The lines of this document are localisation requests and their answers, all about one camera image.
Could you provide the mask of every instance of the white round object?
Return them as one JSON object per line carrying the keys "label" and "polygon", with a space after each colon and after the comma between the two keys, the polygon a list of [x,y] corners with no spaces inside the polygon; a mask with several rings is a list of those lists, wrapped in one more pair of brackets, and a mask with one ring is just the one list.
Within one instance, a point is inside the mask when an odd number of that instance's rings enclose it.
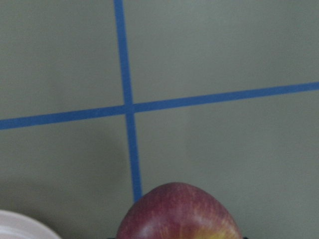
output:
{"label": "white round object", "polygon": [[44,224],[22,214],[0,210],[0,239],[61,239]]}

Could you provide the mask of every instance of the gray surface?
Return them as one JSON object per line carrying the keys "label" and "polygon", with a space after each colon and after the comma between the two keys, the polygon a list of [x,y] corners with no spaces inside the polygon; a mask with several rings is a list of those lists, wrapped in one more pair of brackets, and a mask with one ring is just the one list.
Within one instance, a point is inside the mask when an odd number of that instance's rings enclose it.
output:
{"label": "gray surface", "polygon": [[[318,81],[319,4],[124,1],[134,102]],[[0,2],[0,119],[123,104],[112,1]],[[143,191],[213,194],[250,239],[316,238],[319,94],[136,114]],[[124,116],[0,131],[0,209],[113,238],[133,202]]]}

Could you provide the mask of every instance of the blue tape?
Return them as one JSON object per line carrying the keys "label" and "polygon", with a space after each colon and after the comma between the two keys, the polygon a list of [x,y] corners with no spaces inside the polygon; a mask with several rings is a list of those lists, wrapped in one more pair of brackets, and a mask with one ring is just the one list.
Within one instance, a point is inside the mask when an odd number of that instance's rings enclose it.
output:
{"label": "blue tape", "polygon": [[138,144],[136,137],[136,124],[133,107],[133,93],[130,76],[130,64],[127,47],[127,38],[125,31],[125,18],[122,0],[114,0],[115,19],[118,35],[118,48],[120,55],[120,66],[122,76],[122,86],[124,103],[127,109],[126,125],[130,152],[131,177],[133,185],[134,201],[136,202],[142,196],[142,185],[140,176],[140,164]]}
{"label": "blue tape", "polygon": [[106,116],[117,116],[125,113],[124,106],[104,107],[82,111],[72,111],[40,116],[21,117],[15,119],[1,119],[0,130],[10,128],[28,127],[49,123],[68,122],[74,120],[87,120]]}
{"label": "blue tape", "polygon": [[134,104],[134,110],[138,113],[315,90],[319,90],[319,82],[138,103]]}

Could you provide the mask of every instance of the blue grid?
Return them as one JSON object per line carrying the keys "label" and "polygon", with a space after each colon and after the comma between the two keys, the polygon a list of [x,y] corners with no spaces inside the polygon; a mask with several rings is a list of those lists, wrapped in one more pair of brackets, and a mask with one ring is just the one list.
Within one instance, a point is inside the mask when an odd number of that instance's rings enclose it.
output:
{"label": "blue grid", "polygon": [[122,0],[114,0],[124,105],[0,120],[0,130],[125,115],[134,200],[142,196],[135,113],[319,90],[319,82],[134,104]]}

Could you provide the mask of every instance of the red apple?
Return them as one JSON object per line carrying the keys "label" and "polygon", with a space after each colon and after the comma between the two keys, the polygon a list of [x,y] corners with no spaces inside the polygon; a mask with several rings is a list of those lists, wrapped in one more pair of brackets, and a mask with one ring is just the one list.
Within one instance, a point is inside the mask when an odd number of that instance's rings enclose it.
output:
{"label": "red apple", "polygon": [[127,212],[116,239],[242,239],[229,212],[205,191],[168,183],[141,197]]}

